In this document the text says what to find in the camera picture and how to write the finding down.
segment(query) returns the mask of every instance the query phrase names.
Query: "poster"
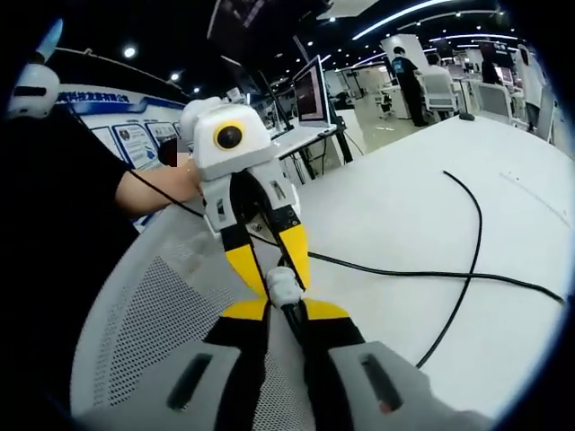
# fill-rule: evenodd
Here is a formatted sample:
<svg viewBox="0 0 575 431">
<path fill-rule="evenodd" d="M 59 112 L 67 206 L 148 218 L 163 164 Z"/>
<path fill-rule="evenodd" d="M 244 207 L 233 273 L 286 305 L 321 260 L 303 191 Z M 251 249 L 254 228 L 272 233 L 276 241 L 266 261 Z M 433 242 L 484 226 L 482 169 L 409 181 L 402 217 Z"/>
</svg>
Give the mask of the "poster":
<svg viewBox="0 0 575 431">
<path fill-rule="evenodd" d="M 124 149 L 124 154 L 134 168 L 154 169 L 161 166 L 158 152 L 152 139 L 140 124 L 123 124 L 114 126 L 116 138 Z"/>
<path fill-rule="evenodd" d="M 146 123 L 146 127 L 150 135 L 154 137 L 158 148 L 160 148 L 165 141 L 178 137 L 172 123 Z"/>
<path fill-rule="evenodd" d="M 96 137 L 100 139 L 104 145 L 106 145 L 106 148 L 108 148 L 116 157 L 118 157 L 120 160 L 124 160 L 124 157 L 118 148 L 118 144 L 116 144 L 116 140 L 114 139 L 114 135 L 111 133 L 110 128 L 93 128 L 92 133 L 94 133 Z"/>
</svg>

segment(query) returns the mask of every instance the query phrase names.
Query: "computer monitor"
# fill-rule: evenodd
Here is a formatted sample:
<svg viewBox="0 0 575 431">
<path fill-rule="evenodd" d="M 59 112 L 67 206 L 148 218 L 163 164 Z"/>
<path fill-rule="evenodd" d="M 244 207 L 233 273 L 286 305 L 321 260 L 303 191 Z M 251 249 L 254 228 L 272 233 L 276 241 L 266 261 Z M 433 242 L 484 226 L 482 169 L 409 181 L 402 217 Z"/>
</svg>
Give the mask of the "computer monitor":
<svg viewBox="0 0 575 431">
<path fill-rule="evenodd" d="M 303 126 L 328 126 L 330 124 L 330 112 L 322 61 L 319 56 L 296 75 L 294 88 L 300 124 Z"/>
<path fill-rule="evenodd" d="M 506 67 L 495 67 L 495 72 L 497 72 L 497 76 L 500 78 L 503 85 L 513 86 L 513 74 L 511 73 L 511 69 Z"/>
</svg>

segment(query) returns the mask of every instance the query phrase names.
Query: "black cable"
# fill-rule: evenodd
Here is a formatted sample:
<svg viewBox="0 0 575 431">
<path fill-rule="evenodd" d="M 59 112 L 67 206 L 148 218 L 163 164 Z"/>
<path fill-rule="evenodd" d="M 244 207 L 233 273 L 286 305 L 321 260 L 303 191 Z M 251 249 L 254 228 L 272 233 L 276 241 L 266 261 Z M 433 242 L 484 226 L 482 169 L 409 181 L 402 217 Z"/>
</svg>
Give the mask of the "black cable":
<svg viewBox="0 0 575 431">
<path fill-rule="evenodd" d="M 323 139 L 322 175 L 325 174 L 325 155 L 327 154 L 327 137 Z"/>
<path fill-rule="evenodd" d="M 479 228 L 477 229 L 477 243 L 475 244 L 475 253 L 473 254 L 473 260 L 471 262 L 471 267 L 469 268 L 469 273 L 472 274 L 473 271 L 475 270 L 475 265 L 477 264 L 477 258 L 479 258 L 479 249 L 482 246 L 482 236 L 483 236 L 483 213 L 482 213 L 482 209 L 479 206 L 479 203 L 477 202 L 477 199 L 473 195 L 472 191 L 469 190 L 467 188 L 467 186 L 465 186 L 463 184 L 463 182 L 461 182 L 458 178 L 456 178 L 454 175 L 452 175 L 451 173 L 449 173 L 447 171 L 443 171 L 443 173 L 445 173 L 449 178 L 451 178 L 453 181 L 455 181 L 457 184 L 459 184 L 459 186 L 463 190 L 465 190 L 465 192 L 469 195 L 469 197 L 473 201 L 473 204 L 475 205 L 475 209 L 477 210 L 477 216 L 479 218 Z M 468 277 L 465 280 L 464 288 L 461 290 L 461 294 L 459 295 L 459 298 L 457 299 L 456 306 L 454 307 L 453 311 L 449 315 L 449 318 L 447 319 L 446 324 L 444 325 L 441 332 L 439 332 L 438 337 L 433 342 L 433 344 L 431 345 L 431 347 L 429 348 L 427 353 L 425 355 L 423 355 L 423 358 L 415 365 L 416 368 L 422 368 L 425 365 L 425 363 L 428 362 L 431 355 L 433 355 L 435 350 L 438 348 L 441 340 L 446 336 L 447 331 L 449 330 L 449 327 L 451 326 L 451 323 L 453 323 L 453 320 L 456 318 L 457 312 L 459 311 L 459 307 L 461 307 L 461 303 L 463 302 L 463 300 L 465 298 L 465 294 L 467 293 L 467 289 L 469 288 L 470 283 L 471 283 L 471 278 Z"/>
<path fill-rule="evenodd" d="M 366 154 L 361 150 L 361 148 L 359 148 L 359 145 L 356 143 L 356 141 L 354 141 L 354 140 L 351 138 L 351 136 L 348 135 L 348 132 L 344 131 L 343 134 L 348 137 L 348 139 L 353 143 L 353 145 L 356 146 L 356 148 L 358 149 L 358 151 L 359 151 L 359 153 L 360 153 L 361 155 L 366 155 Z"/>
<path fill-rule="evenodd" d="M 270 242 L 266 242 L 269 245 L 276 245 Z M 325 256 L 322 254 L 314 253 L 310 251 L 309 253 L 310 258 L 324 260 L 326 262 L 333 263 L 334 265 L 340 265 L 342 267 L 356 269 L 358 271 L 368 272 L 371 274 L 377 274 L 379 276 L 389 276 L 389 277 L 441 277 L 441 278 L 478 278 L 478 279 L 486 279 L 486 280 L 494 280 L 500 281 L 502 283 L 508 283 L 510 285 L 515 285 L 519 287 L 523 287 L 525 289 L 534 290 L 539 292 L 540 294 L 549 296 L 554 301 L 557 301 L 561 305 L 565 304 L 563 298 L 557 295 L 555 292 L 546 289 L 545 287 L 534 285 L 531 283 L 527 283 L 525 281 L 516 280 L 515 278 L 511 277 L 504 277 L 504 276 L 497 276 L 494 274 L 482 274 L 482 273 L 473 273 L 473 274 L 466 274 L 463 272 L 443 272 L 443 271 L 389 271 L 384 269 L 375 269 L 364 267 L 362 265 L 358 265 L 355 263 L 350 263 L 345 260 L 335 259 L 330 256 Z"/>
<path fill-rule="evenodd" d="M 189 212 L 189 213 L 191 213 L 197 217 L 203 217 L 203 215 L 201 213 L 199 213 L 198 211 L 194 211 L 191 208 L 186 207 L 185 205 L 182 204 L 182 202 L 172 198 L 167 193 L 161 191 L 155 185 L 144 180 L 137 173 L 135 173 L 133 171 L 129 171 L 129 172 L 132 175 L 134 175 L 136 178 L 141 180 L 148 187 L 150 187 L 151 189 L 153 189 L 154 191 L 156 191 L 157 193 L 159 193 L 160 195 L 162 195 L 163 197 L 168 199 L 175 206 L 180 207 L 184 211 L 187 211 L 187 212 Z M 262 238 L 259 235 L 256 235 L 254 233 L 250 233 L 250 236 L 252 238 L 254 238 L 258 241 L 264 242 L 264 243 L 266 243 L 272 247 L 278 247 L 278 245 L 275 242 L 268 241 L 265 238 Z M 362 265 L 350 263 L 350 262 L 347 262 L 345 260 L 340 260 L 340 259 L 332 258 L 330 256 L 325 256 L 325 255 L 322 255 L 319 253 L 314 253 L 313 251 L 309 251 L 307 254 L 310 258 L 313 258 L 313 259 L 323 260 L 325 262 L 330 262 L 330 263 L 335 264 L 335 265 L 339 265 L 339 266 L 351 268 L 351 269 L 356 269 L 358 271 L 368 272 L 371 274 L 377 274 L 379 276 L 388 276 L 388 277 L 442 277 L 442 278 L 469 278 L 470 277 L 470 278 L 479 278 L 479 279 L 500 281 L 502 283 L 507 283 L 507 284 L 523 287 L 525 289 L 534 290 L 536 292 L 539 292 L 540 294 L 543 294 L 543 295 L 550 297 L 551 299 L 560 303 L 561 305 L 565 304 L 565 301 L 563 300 L 563 298 L 561 298 L 555 292 L 552 292 L 551 290 L 546 289 L 545 287 L 542 287 L 539 285 L 534 285 L 531 283 L 527 283 L 525 281 L 517 280 L 517 279 L 511 278 L 511 277 L 498 276 L 498 275 L 494 275 L 494 274 L 481 274 L 481 273 L 477 273 L 477 274 L 468 274 L 467 273 L 466 274 L 466 273 L 462 273 L 462 272 L 443 272 L 443 271 L 390 271 L 390 270 L 385 270 L 385 269 L 375 269 L 375 268 L 364 267 Z"/>
<path fill-rule="evenodd" d="M 301 317 L 297 315 L 296 305 L 289 303 L 281 307 L 281 311 L 284 312 L 286 316 L 287 325 L 291 329 L 291 332 L 294 334 L 294 337 L 297 340 L 297 343 L 300 346 L 304 345 L 304 335 L 302 331 L 301 325 Z"/>
<path fill-rule="evenodd" d="M 182 204 L 182 202 L 180 202 L 179 200 L 176 200 L 174 198 L 172 198 L 170 195 L 168 195 L 167 193 L 165 193 L 164 191 L 162 191 L 161 189 L 157 188 L 154 184 L 152 184 L 151 182 L 144 180 L 140 175 L 138 175 L 137 173 L 135 173 L 132 170 L 128 171 L 129 173 L 131 173 L 132 175 L 134 175 L 136 178 L 138 178 L 140 181 L 142 181 L 144 184 L 147 185 L 147 187 L 149 187 L 150 189 L 152 189 L 153 191 L 155 191 L 156 193 L 159 193 L 160 195 L 162 195 L 164 198 L 168 199 L 170 202 L 172 202 L 175 206 L 180 207 L 181 209 L 183 209 L 184 211 L 188 211 L 189 213 L 192 213 L 193 215 L 197 216 L 197 217 L 201 217 L 203 218 L 203 215 L 201 213 L 199 213 L 198 211 L 194 211 L 191 208 L 186 207 L 185 205 Z"/>
</svg>

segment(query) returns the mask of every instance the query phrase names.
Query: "person standing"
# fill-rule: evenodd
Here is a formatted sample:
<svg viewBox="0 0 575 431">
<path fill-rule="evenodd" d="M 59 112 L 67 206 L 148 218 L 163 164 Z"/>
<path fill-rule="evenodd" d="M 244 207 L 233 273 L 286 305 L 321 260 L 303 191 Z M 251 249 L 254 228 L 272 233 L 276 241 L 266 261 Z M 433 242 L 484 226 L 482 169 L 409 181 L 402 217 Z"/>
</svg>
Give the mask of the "person standing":
<svg viewBox="0 0 575 431">
<path fill-rule="evenodd" d="M 392 68 L 399 86 L 402 87 L 403 98 L 411 114 L 413 124 L 417 128 L 427 126 L 421 113 L 421 86 L 415 75 L 421 75 L 418 68 L 412 61 L 405 56 L 405 49 L 402 47 L 394 48 L 395 58 L 392 61 Z"/>
<path fill-rule="evenodd" d="M 518 52 L 516 58 L 517 74 L 523 85 L 523 95 L 527 111 L 527 121 L 529 122 L 529 132 L 532 132 L 539 121 L 539 110 L 541 108 L 541 96 L 545 87 L 543 71 L 535 60 L 533 54 L 529 52 L 525 45 L 517 45 Z"/>
<path fill-rule="evenodd" d="M 451 74 L 449 73 L 449 71 L 447 69 L 445 69 L 442 66 L 438 66 L 439 56 L 437 54 L 431 54 L 430 56 L 428 56 L 428 63 L 429 63 L 429 69 L 428 69 L 428 72 L 426 72 L 426 75 L 443 75 L 443 76 L 446 76 L 447 80 L 449 82 L 449 86 L 451 88 L 451 91 L 453 92 L 454 91 L 453 78 L 451 77 Z M 449 113 L 442 111 L 442 110 L 438 111 L 438 115 L 439 115 L 439 118 L 441 120 L 449 118 Z"/>
</svg>

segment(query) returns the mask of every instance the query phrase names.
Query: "display board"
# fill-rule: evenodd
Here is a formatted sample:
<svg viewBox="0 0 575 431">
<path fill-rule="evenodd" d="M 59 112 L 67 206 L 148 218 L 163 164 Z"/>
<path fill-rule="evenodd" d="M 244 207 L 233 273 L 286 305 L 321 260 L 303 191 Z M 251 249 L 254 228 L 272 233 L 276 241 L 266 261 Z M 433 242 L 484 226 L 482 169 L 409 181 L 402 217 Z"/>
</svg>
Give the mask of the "display board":
<svg viewBox="0 0 575 431">
<path fill-rule="evenodd" d="M 170 139 L 174 139 L 180 135 L 178 132 L 176 132 L 176 129 L 172 123 L 151 122 L 146 123 L 146 128 L 154 139 L 158 149 L 165 141 L 169 141 Z"/>
<path fill-rule="evenodd" d="M 160 145 L 180 134 L 184 105 L 138 92 L 93 85 L 60 85 L 68 104 L 116 157 L 137 170 L 156 169 Z M 134 220 L 141 232 L 152 216 Z"/>
</svg>

